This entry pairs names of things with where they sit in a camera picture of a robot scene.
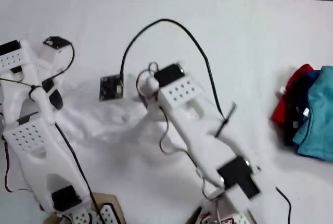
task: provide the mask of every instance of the red cloth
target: red cloth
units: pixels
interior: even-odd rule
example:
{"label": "red cloth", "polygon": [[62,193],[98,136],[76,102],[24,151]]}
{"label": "red cloth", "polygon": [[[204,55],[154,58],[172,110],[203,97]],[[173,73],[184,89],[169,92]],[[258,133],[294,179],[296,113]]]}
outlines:
{"label": "red cloth", "polygon": [[[312,70],[313,68],[309,64],[304,64],[302,67],[296,70],[296,72],[289,78],[289,81],[286,85],[286,90],[288,91],[291,88],[293,82],[302,77],[308,71]],[[271,120],[283,128],[285,125],[285,114],[286,95],[283,95],[271,116]]]}

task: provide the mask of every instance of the white cloth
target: white cloth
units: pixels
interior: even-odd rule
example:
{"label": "white cloth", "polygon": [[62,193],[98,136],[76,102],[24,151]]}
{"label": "white cloth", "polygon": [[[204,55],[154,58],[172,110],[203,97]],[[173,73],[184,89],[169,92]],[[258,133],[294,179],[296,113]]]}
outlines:
{"label": "white cloth", "polygon": [[[159,18],[181,22],[197,38],[210,60],[222,109],[226,111],[232,101],[238,105],[226,133],[249,146],[272,181],[290,198],[292,223],[327,222],[333,211],[332,204],[328,204],[333,194],[331,164],[299,157],[281,147],[269,116],[277,103],[275,91],[285,85],[290,69],[304,63],[314,68],[333,64],[332,2],[0,0],[0,43],[27,39],[39,52],[42,41],[50,35],[72,41],[76,59],[64,79],[75,88],[90,84],[90,92],[83,89],[83,94],[95,96],[96,101],[77,100],[82,101],[81,107],[87,103],[96,110],[83,111],[85,118],[79,119],[75,113],[78,109],[69,102],[57,117],[66,134],[76,140],[74,149],[93,190],[115,194],[127,223],[184,223],[202,199],[201,181],[191,162],[185,156],[160,155],[153,140],[154,133],[157,135],[155,123],[142,123],[146,126],[144,132],[142,128],[132,130],[131,140],[120,141],[127,138],[114,131],[125,134],[125,127],[115,127],[121,124],[120,119],[108,114],[111,106],[97,102],[100,77],[118,73],[132,37]],[[138,74],[150,61],[162,67],[179,60],[184,61],[212,99],[202,57],[186,34],[168,23],[150,29],[138,39],[127,57],[125,74]],[[113,127],[108,128],[106,120]],[[71,134],[74,129],[77,135]],[[115,141],[104,139],[109,134],[115,136],[110,138]],[[203,153],[208,153],[212,165],[218,166],[230,157],[226,150],[221,143],[207,142]],[[13,188],[24,186],[12,157],[10,184]],[[0,170],[4,169],[1,155]],[[288,205],[278,194],[263,203],[259,211],[262,223],[287,222]],[[3,223],[36,224],[44,218],[32,196],[3,190],[0,216]]]}

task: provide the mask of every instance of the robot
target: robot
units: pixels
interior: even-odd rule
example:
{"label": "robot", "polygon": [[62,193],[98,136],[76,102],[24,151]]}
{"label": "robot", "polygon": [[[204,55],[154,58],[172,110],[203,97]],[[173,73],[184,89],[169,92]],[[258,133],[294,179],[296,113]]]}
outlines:
{"label": "robot", "polygon": [[[65,69],[54,69],[54,65],[57,65],[60,50],[70,49],[71,43],[53,37],[47,39],[44,45],[42,65],[53,72],[62,73]],[[24,178],[41,208],[50,214],[68,216],[85,211],[94,199],[68,140],[55,122],[54,113],[62,107],[62,99],[54,83],[56,77],[42,81],[37,59],[25,40],[0,46],[0,84],[4,95],[3,137],[19,158]],[[205,97],[200,84],[185,73],[183,65],[171,64],[156,70],[138,91],[160,108],[186,144],[186,149],[174,147],[169,153],[163,149],[162,138],[161,150],[168,155],[185,152],[203,181],[216,187],[210,196],[205,195],[209,202],[224,197],[235,212],[243,213],[263,194],[274,189],[260,167],[249,162],[241,146],[219,135],[233,110],[224,119]],[[36,102],[38,110],[22,116],[21,107],[27,99]],[[194,109],[196,117],[188,117],[184,107]],[[204,135],[212,135],[216,141],[227,144],[236,158],[220,168],[211,167],[200,155]],[[98,216],[95,223],[107,223],[99,211]]]}

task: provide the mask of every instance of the black wire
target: black wire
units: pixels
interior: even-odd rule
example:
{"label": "black wire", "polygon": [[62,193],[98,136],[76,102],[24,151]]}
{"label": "black wire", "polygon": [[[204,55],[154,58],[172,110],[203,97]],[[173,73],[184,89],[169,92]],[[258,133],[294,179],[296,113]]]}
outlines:
{"label": "black wire", "polygon": [[237,105],[235,102],[233,102],[227,117],[223,119],[221,126],[219,127],[218,131],[216,132],[216,134],[214,136],[215,138],[220,135],[222,129],[229,123],[230,117],[234,114],[236,108],[237,108]]}
{"label": "black wire", "polygon": [[14,82],[14,83],[18,83],[18,84],[23,84],[23,85],[26,85],[26,86],[29,86],[29,87],[32,86],[32,85],[27,84],[27,83],[25,83],[25,82],[20,82],[20,81],[15,81],[15,80],[10,80],[10,79],[6,79],[6,78],[0,78],[0,80],[2,80],[2,81],[7,81],[7,82]]}
{"label": "black wire", "polygon": [[59,76],[59,75],[65,73],[65,72],[66,72],[66,71],[72,66],[72,64],[73,64],[73,62],[74,62],[74,59],[75,59],[75,49],[74,49],[74,46],[73,46],[73,44],[72,44],[71,42],[69,42],[68,40],[66,40],[66,41],[67,41],[67,42],[69,43],[69,45],[72,47],[72,59],[71,59],[71,61],[69,62],[69,64],[68,64],[68,66],[67,66],[66,69],[60,71],[59,73],[55,74],[54,76],[51,76],[51,77],[48,78],[48,79],[56,78],[57,76]]}
{"label": "black wire", "polygon": [[188,31],[188,29],[186,29],[183,25],[181,25],[179,22],[176,22],[172,19],[167,19],[167,18],[163,18],[163,19],[159,19],[155,22],[152,22],[151,24],[145,26],[142,30],[139,31],[139,33],[137,33],[137,35],[131,40],[130,44],[127,46],[125,53],[123,55],[123,59],[121,61],[121,67],[120,67],[120,79],[122,81],[122,83],[124,84],[124,66],[125,66],[125,59],[126,56],[130,50],[130,48],[132,47],[133,43],[138,39],[139,36],[141,36],[147,29],[149,29],[150,27],[160,23],[160,22],[170,22],[173,23],[175,25],[177,25],[178,27],[180,27],[182,30],[184,30],[186,32],[186,34],[192,39],[192,41],[194,42],[194,44],[196,45],[196,47],[198,48],[200,54],[202,55],[204,62],[206,63],[206,67],[207,67],[207,71],[208,71],[208,75],[209,75],[209,79],[210,79],[210,83],[212,86],[212,90],[213,90],[213,94],[214,94],[214,99],[215,99],[215,103],[217,106],[218,111],[220,112],[221,116],[224,118],[221,107],[220,107],[220,103],[219,103],[219,98],[217,97],[217,92],[216,92],[216,88],[215,88],[215,84],[214,84],[214,80],[213,80],[213,75],[212,75],[212,71],[210,69],[210,65],[209,65],[209,61],[208,58],[206,56],[206,54],[204,53],[204,51],[202,50],[201,46],[199,45],[198,41],[194,38],[194,36],[191,34],[191,32]]}
{"label": "black wire", "polygon": [[1,81],[6,81],[6,82],[14,82],[14,83],[18,83],[18,84],[23,84],[23,85],[29,86],[29,87],[31,88],[31,90],[29,91],[28,96],[29,96],[29,98],[30,98],[32,101],[34,101],[34,100],[31,98],[31,94],[32,94],[32,92],[33,92],[35,89],[37,89],[37,88],[42,88],[42,86],[40,86],[40,85],[30,85],[30,84],[27,84],[27,83],[25,83],[25,82],[15,81],[15,80],[6,79],[6,78],[0,78],[0,80],[1,80]]}
{"label": "black wire", "polygon": [[77,156],[76,156],[76,153],[75,153],[74,149],[72,148],[71,144],[70,144],[69,141],[67,140],[65,134],[64,134],[63,131],[61,130],[61,128],[60,128],[60,126],[58,125],[58,123],[55,123],[55,126],[56,126],[56,128],[58,129],[59,133],[61,134],[63,140],[66,142],[66,145],[67,145],[69,151],[72,153],[72,156],[73,156],[73,158],[74,158],[74,160],[75,160],[75,163],[76,163],[76,165],[77,165],[77,167],[78,167],[78,169],[79,169],[79,171],[80,171],[80,174],[81,174],[83,180],[85,181],[85,183],[87,184],[87,187],[88,187],[88,190],[89,190],[89,194],[90,194],[90,197],[91,197],[92,202],[93,202],[93,204],[94,204],[94,207],[95,207],[95,209],[96,209],[96,212],[98,213],[98,215],[99,215],[99,217],[100,217],[102,223],[105,224],[104,219],[103,219],[103,216],[102,216],[102,214],[100,213],[100,211],[99,211],[99,209],[98,209],[98,205],[97,205],[97,203],[96,203],[95,197],[94,197],[94,195],[93,195],[93,193],[92,193],[92,190],[91,190],[91,188],[90,188],[90,186],[89,186],[89,183],[88,183],[88,181],[87,181],[87,179],[86,179],[86,177],[85,177],[85,175],[84,175],[84,172],[83,172],[83,170],[82,170],[82,168],[81,168],[80,162],[79,162],[79,160],[78,160],[78,158],[77,158]]}
{"label": "black wire", "polygon": [[276,186],[276,191],[288,202],[289,212],[288,212],[288,224],[290,224],[290,216],[291,216],[291,202],[288,197]]}

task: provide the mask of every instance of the folded clothes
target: folded clothes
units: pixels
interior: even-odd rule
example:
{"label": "folded clothes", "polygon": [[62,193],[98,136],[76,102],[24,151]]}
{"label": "folded clothes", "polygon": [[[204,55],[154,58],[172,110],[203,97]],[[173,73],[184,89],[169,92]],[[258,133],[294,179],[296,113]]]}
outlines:
{"label": "folded clothes", "polygon": [[284,125],[284,142],[286,145],[293,146],[293,137],[299,128],[303,125],[303,115],[306,108],[309,107],[308,91],[317,80],[319,70],[306,72],[295,82],[292,83],[290,89],[285,95],[286,114]]}
{"label": "folded clothes", "polygon": [[[313,68],[309,64],[304,64],[302,67],[300,67],[289,79],[286,90],[290,90],[292,84],[298,80],[300,77],[305,75],[308,71],[312,71]],[[278,124],[280,127],[284,128],[285,126],[285,119],[286,119],[286,95],[282,96],[280,99],[278,105],[276,106],[272,116],[271,120]]]}
{"label": "folded clothes", "polygon": [[297,153],[333,162],[333,67],[322,67],[308,104],[309,117],[293,138]]}

